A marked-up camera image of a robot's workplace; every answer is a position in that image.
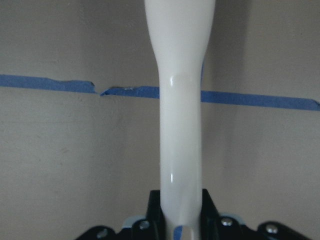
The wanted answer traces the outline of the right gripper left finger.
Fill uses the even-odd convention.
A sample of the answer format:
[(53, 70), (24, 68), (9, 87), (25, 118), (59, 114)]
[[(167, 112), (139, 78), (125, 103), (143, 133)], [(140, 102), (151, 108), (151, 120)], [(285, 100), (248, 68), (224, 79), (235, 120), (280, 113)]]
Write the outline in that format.
[(134, 220), (118, 233), (112, 228), (97, 225), (91, 227), (78, 240), (164, 240), (165, 220), (160, 205), (160, 191), (152, 190), (149, 194), (145, 217)]

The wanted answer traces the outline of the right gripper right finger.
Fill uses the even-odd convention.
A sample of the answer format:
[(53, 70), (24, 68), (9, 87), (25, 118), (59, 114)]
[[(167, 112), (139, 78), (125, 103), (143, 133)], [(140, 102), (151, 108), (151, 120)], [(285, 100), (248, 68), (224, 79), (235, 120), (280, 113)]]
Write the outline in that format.
[(308, 240), (300, 232), (277, 221), (261, 223), (256, 230), (230, 215), (220, 214), (207, 189), (202, 190), (200, 214), (202, 240)]

